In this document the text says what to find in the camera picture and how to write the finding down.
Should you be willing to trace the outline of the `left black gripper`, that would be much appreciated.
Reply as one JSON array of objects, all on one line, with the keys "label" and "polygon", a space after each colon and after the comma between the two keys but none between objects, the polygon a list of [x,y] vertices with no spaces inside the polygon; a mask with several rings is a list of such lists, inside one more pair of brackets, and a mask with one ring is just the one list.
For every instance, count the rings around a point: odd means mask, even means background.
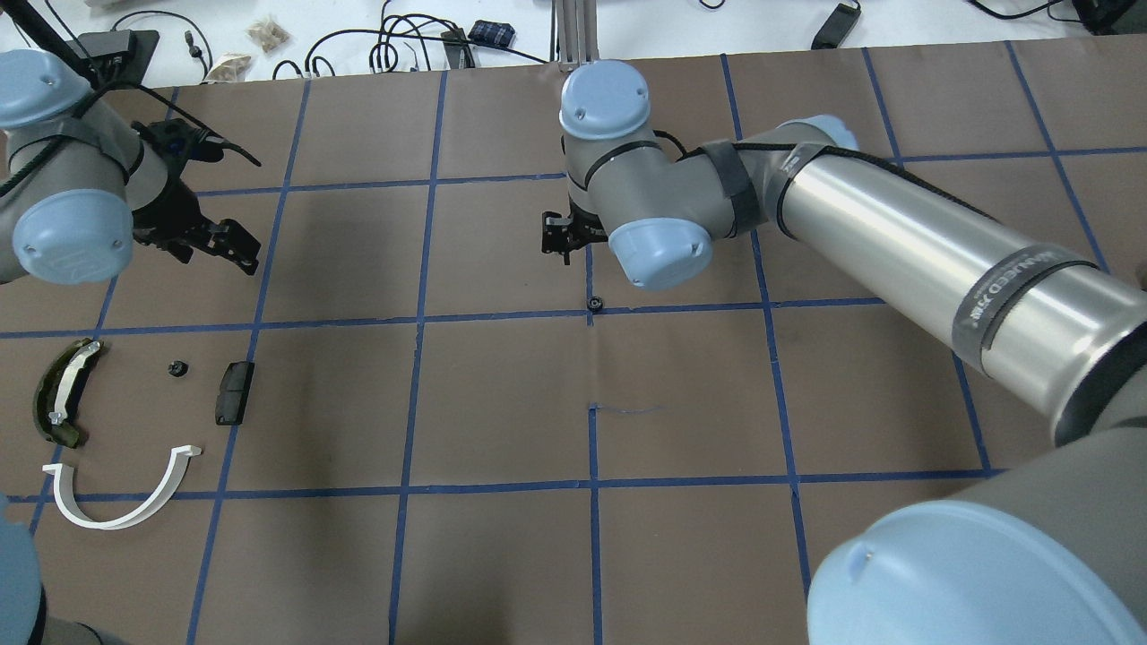
[{"label": "left black gripper", "polygon": [[133,238],[136,244],[156,246],[184,264],[200,250],[232,262],[245,275],[255,275],[262,265],[262,241],[236,220],[210,223],[180,178],[169,178],[159,196],[133,212]]}]

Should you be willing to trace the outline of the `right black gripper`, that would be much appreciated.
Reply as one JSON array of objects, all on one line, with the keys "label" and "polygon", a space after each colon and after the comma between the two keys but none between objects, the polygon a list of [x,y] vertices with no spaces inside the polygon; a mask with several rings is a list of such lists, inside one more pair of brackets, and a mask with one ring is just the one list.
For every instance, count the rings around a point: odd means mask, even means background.
[{"label": "right black gripper", "polygon": [[599,216],[578,204],[570,204],[570,217],[553,211],[543,212],[541,252],[557,254],[563,265],[571,265],[571,254],[576,246],[603,244],[608,241]]}]

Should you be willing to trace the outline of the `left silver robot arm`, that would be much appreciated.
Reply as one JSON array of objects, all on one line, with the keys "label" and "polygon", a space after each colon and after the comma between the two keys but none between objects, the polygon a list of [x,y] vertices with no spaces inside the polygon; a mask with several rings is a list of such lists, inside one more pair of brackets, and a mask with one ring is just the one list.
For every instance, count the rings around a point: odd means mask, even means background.
[{"label": "left silver robot arm", "polygon": [[94,90],[46,50],[3,53],[3,283],[110,280],[136,244],[180,262],[205,252],[253,274],[262,242],[236,220],[209,220],[184,181],[190,162],[242,148],[181,109],[128,123],[107,103],[115,90],[123,83]]}]

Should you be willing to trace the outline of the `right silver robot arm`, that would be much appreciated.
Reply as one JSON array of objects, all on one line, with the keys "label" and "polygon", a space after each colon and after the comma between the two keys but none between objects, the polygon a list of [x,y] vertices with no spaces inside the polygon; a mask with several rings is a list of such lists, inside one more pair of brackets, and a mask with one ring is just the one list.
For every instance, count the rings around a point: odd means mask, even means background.
[{"label": "right silver robot arm", "polygon": [[606,242],[647,290],[774,222],[1048,417],[1054,450],[835,547],[812,644],[1144,644],[1144,292],[858,150],[830,115],[668,160],[649,87],[601,60],[563,85],[571,213],[544,252]]}]

